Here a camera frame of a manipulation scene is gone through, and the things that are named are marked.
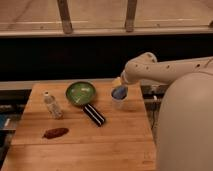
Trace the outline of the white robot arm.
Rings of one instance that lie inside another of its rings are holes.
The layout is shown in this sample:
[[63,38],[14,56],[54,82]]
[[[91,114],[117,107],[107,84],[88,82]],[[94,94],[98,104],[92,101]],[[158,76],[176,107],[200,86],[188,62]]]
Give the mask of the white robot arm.
[[213,56],[159,62],[151,52],[129,60],[112,98],[142,79],[168,85],[161,102],[156,171],[213,171]]

